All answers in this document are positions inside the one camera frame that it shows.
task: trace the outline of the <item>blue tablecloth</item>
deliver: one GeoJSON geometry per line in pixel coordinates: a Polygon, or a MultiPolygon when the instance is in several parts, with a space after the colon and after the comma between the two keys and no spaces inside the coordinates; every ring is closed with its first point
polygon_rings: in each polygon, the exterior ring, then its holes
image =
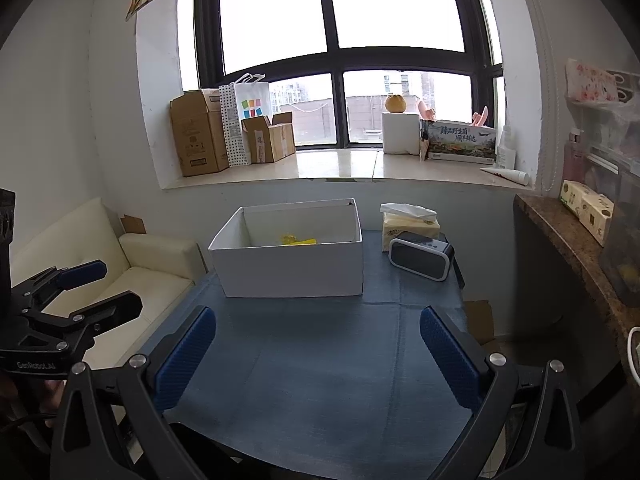
{"type": "Polygon", "coordinates": [[[363,232],[364,293],[226,298],[207,275],[143,347],[199,304],[216,338],[180,403],[165,413],[265,462],[326,478],[424,480],[468,421],[420,338],[429,304],[466,330],[455,274],[441,283],[393,267],[363,232]]]}

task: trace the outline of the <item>white bottle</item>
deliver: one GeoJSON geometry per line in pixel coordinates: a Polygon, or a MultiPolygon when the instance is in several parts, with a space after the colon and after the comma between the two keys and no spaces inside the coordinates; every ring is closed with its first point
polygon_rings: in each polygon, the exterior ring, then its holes
{"type": "Polygon", "coordinates": [[[508,124],[502,128],[500,144],[498,145],[495,167],[504,170],[513,170],[516,167],[515,138],[508,124]]]}

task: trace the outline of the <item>pink floral package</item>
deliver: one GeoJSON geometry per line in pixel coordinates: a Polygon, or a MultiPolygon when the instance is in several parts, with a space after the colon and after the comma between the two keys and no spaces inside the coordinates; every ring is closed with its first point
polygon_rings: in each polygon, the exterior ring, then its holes
{"type": "Polygon", "coordinates": [[[566,62],[566,88],[569,99],[574,101],[618,101],[613,75],[575,59],[566,62]]]}

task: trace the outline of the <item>yellow fruit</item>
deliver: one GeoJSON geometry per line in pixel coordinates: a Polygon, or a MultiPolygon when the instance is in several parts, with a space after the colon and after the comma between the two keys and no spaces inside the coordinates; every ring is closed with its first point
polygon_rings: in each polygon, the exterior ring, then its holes
{"type": "Polygon", "coordinates": [[[406,101],[401,95],[390,95],[386,98],[385,108],[393,114],[401,114],[406,110],[406,101]]]}

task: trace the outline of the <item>white leather sofa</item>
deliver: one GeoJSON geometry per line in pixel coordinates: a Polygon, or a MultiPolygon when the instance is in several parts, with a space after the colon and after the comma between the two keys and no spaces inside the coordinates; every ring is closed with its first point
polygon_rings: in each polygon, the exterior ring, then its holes
{"type": "Polygon", "coordinates": [[[31,240],[12,258],[14,285],[49,267],[75,267],[102,260],[107,275],[97,282],[63,292],[45,310],[69,313],[132,290],[142,299],[142,312],[95,338],[84,356],[91,368],[119,366],[134,354],[205,273],[195,242],[153,235],[116,238],[99,198],[72,211],[31,240]]]}

